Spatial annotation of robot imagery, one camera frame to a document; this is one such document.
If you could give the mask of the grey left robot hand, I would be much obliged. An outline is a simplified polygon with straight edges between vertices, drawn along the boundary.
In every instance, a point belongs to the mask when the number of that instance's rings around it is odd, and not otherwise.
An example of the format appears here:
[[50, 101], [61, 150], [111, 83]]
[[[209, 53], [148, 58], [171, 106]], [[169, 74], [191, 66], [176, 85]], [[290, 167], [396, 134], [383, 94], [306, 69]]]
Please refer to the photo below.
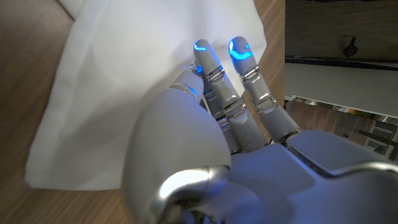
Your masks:
[[302, 131], [244, 37], [228, 52], [252, 117], [209, 42], [140, 113], [121, 189], [138, 223], [396, 223], [397, 164], [332, 133]]

